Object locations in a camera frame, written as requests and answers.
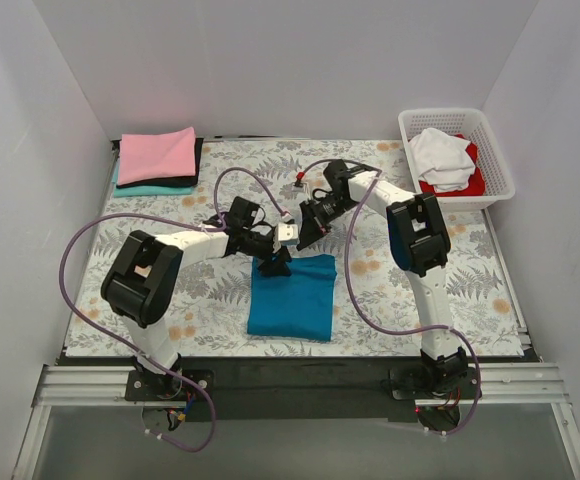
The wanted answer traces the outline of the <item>blue t shirt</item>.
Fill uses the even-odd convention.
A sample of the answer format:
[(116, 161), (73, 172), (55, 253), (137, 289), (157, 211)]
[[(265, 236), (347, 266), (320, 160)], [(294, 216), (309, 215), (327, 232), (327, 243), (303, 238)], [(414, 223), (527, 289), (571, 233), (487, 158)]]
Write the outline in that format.
[(332, 337), (335, 257), (297, 258), (289, 276), (265, 277), (252, 266), (247, 333), (329, 342)]

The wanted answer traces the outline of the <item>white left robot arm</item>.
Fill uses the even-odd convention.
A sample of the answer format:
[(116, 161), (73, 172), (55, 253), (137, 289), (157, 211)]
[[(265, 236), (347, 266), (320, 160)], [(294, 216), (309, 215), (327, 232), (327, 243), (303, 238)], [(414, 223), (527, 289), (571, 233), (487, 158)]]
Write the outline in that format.
[(175, 398), (183, 386), (176, 370), (180, 355), (168, 333), (164, 316), (181, 269), (238, 253), (255, 260), (266, 277), (289, 276), (290, 245), (299, 240), (299, 227), (285, 212), (282, 221), (260, 233), (256, 220), (260, 206), (244, 198), (233, 200), (193, 230), (150, 235), (129, 234), (108, 271), (101, 296), (124, 319), (139, 352), (138, 369), (150, 373), (148, 387), (163, 400)]

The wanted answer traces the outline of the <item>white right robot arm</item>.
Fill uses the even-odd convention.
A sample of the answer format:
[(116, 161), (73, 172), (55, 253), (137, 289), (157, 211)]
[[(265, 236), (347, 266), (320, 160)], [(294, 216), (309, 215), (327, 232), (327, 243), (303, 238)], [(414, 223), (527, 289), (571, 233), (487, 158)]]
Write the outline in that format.
[(344, 213), (355, 222), (363, 207), (386, 221), (392, 259), (406, 274), (415, 299), (420, 326), (389, 330), (361, 310), (352, 288), (349, 253), (354, 226), (347, 229), (344, 275), (349, 298), (359, 317), (372, 329), (390, 336), (421, 336), (424, 389), (445, 397), (467, 375), (468, 357), (474, 353), (465, 336), (454, 328), (446, 290), (446, 265), (451, 242), (437, 198), (413, 193), (382, 180), (381, 170), (358, 161), (318, 160), (297, 174), (295, 186), (312, 168), (323, 164), (330, 191), (300, 204), (301, 225), (297, 248), (303, 250), (331, 231), (331, 223)]

